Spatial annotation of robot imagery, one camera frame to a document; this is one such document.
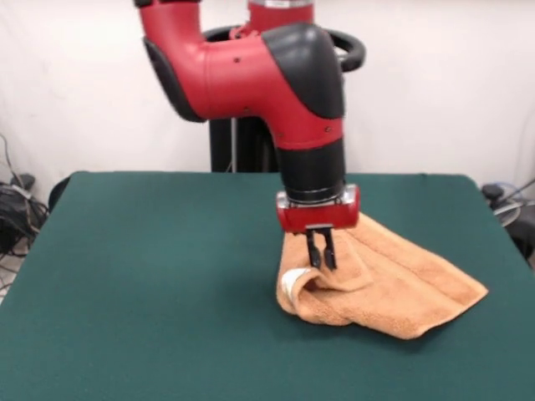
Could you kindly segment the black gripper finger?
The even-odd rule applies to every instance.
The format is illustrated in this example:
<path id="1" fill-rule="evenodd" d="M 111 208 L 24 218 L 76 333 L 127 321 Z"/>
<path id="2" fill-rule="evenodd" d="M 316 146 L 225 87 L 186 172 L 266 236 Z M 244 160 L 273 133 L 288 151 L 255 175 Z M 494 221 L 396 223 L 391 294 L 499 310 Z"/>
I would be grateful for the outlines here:
<path id="1" fill-rule="evenodd" d="M 332 229 L 331 228 L 323 229 L 322 235 L 324 236 L 324 240 L 325 240 L 324 262 L 327 268 L 330 271 L 333 271 L 337 268 L 337 263 L 336 263 L 336 256 L 335 256 L 335 250 L 334 250 L 334 239 L 332 235 Z"/>
<path id="2" fill-rule="evenodd" d="M 323 229 L 307 229 L 305 236 L 306 236 L 306 242 L 307 242 L 307 249 L 308 249 L 308 258 L 309 263 L 311 266 L 321 266 L 322 263 L 322 255 L 320 250 L 316 247 L 314 242 L 314 235 L 315 234 L 322 234 Z"/>

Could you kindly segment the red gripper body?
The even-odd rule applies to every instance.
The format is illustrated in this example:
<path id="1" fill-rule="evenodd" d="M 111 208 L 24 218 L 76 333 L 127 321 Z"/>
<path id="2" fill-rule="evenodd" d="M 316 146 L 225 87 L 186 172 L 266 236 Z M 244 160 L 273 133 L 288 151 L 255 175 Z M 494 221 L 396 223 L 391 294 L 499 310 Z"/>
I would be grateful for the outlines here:
<path id="1" fill-rule="evenodd" d="M 318 204 L 297 203 L 284 191 L 276 195 L 278 221 L 285 232 L 306 232 L 318 228 L 345 229 L 354 227 L 359 219 L 360 190 L 346 185 L 340 195 Z"/>

